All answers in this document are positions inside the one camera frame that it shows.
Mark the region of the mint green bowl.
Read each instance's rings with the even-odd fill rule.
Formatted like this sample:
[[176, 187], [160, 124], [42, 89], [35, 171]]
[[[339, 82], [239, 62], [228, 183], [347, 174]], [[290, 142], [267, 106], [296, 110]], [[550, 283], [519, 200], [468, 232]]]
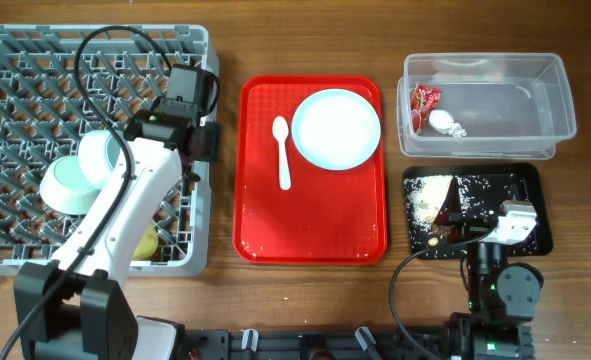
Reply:
[[40, 196], [45, 204], [62, 214], [85, 215], [100, 190], [84, 176], [79, 158], [63, 156], [52, 162], [41, 180]]

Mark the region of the yellow plastic cup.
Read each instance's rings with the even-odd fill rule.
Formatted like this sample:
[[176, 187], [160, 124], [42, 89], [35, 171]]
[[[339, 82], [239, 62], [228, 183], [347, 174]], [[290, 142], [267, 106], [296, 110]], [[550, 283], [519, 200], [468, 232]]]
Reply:
[[148, 225], [135, 249], [132, 260], [144, 261], [150, 259], [158, 249], [158, 234], [153, 225]]

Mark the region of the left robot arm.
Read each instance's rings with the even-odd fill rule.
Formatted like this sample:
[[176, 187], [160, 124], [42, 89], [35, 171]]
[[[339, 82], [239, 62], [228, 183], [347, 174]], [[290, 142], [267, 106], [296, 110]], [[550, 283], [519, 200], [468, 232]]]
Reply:
[[26, 263], [14, 282], [27, 359], [178, 359], [184, 328], [134, 315], [123, 288], [150, 219], [194, 161], [217, 158], [221, 127], [206, 121], [219, 97], [217, 75], [175, 65], [167, 93], [138, 111], [116, 138], [118, 164], [77, 232], [47, 264]]

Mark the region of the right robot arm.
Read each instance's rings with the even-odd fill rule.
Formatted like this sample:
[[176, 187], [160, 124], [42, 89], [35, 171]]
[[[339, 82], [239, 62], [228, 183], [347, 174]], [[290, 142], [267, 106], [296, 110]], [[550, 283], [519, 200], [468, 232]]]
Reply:
[[446, 359], [533, 359], [531, 328], [544, 284], [539, 270], [511, 264], [508, 248], [523, 242], [537, 224], [529, 202], [506, 200], [488, 220], [461, 210], [459, 182], [452, 179], [434, 221], [447, 227], [451, 245], [466, 247], [469, 312], [454, 313], [445, 324], [440, 351]]

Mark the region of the red snack wrapper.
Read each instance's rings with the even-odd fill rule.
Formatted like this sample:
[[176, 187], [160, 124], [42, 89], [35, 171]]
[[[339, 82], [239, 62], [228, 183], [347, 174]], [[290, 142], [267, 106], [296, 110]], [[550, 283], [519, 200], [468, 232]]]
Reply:
[[419, 135], [428, 122], [432, 110], [439, 103], [442, 91], [438, 88], [417, 84], [414, 88], [411, 101], [411, 120], [413, 131]]

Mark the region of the small light blue bowl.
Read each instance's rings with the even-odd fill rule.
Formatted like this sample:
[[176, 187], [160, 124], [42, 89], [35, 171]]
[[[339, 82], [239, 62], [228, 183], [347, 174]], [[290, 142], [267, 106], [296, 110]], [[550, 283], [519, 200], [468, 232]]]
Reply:
[[117, 140], [108, 130], [88, 132], [78, 149], [80, 168], [88, 182], [102, 189], [109, 181], [120, 153]]

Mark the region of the white tissue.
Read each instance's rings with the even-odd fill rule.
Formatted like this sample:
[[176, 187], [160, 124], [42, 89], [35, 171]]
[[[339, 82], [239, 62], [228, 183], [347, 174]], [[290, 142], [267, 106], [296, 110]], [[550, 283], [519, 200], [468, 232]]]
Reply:
[[441, 134], [451, 137], [465, 137], [467, 131], [445, 110], [432, 110], [428, 117], [429, 124]]

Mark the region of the food scraps with rice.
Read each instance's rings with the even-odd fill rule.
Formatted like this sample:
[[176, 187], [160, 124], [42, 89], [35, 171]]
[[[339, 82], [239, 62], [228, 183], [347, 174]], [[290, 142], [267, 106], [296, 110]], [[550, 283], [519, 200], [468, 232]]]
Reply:
[[460, 258], [473, 239], [517, 256], [551, 243], [541, 186], [524, 175], [412, 175], [403, 188], [410, 249], [423, 259]]

